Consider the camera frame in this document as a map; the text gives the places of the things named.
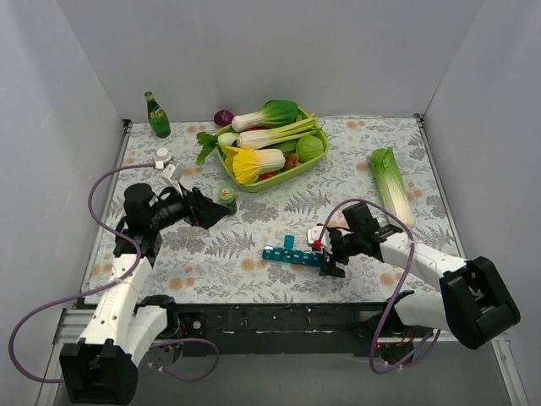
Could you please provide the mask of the white pill bottle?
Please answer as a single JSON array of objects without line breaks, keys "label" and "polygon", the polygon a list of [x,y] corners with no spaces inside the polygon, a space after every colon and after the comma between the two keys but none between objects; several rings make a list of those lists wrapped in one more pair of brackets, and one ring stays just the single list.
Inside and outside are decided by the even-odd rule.
[{"label": "white pill bottle", "polygon": [[171,160],[172,154],[167,148],[162,147],[156,150],[154,156],[155,168],[163,169],[171,162]]}]

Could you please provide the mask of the teal weekly pill organizer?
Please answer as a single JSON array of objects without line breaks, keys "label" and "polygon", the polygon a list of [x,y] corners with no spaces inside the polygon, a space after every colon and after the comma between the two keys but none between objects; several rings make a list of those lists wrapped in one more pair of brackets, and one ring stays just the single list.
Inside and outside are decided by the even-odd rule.
[{"label": "teal weekly pill organizer", "polygon": [[286,235],[282,247],[266,245],[263,248],[262,259],[317,268],[323,265],[324,256],[320,252],[295,250],[294,242],[295,238],[292,235]]}]

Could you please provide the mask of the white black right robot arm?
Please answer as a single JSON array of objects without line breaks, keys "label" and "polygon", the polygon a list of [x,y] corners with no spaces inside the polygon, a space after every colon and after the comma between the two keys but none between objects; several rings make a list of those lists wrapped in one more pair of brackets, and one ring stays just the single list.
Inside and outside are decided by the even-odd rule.
[{"label": "white black right robot arm", "polygon": [[465,347],[477,349],[521,320],[489,259],[467,260],[415,243],[403,228],[379,225],[364,202],[347,207],[343,215],[344,230],[319,224],[307,232],[309,246],[324,257],[321,274],[344,277],[343,266],[350,258],[366,255],[400,267],[438,292],[435,296],[398,294],[382,316],[383,327],[392,336],[422,326],[449,332]]}]

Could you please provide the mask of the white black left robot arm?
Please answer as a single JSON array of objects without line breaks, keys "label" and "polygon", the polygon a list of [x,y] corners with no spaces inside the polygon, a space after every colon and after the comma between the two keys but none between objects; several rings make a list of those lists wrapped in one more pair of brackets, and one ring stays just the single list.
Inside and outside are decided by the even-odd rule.
[{"label": "white black left robot arm", "polygon": [[184,221],[208,229],[226,217],[226,206],[198,188],[165,188],[160,194],[144,183],[124,191],[125,215],[116,228],[111,287],[76,343],[67,343],[60,365],[73,403],[129,404],[136,392],[139,364],[159,337],[180,327],[174,300],[165,295],[139,301],[161,248],[161,230]]}]

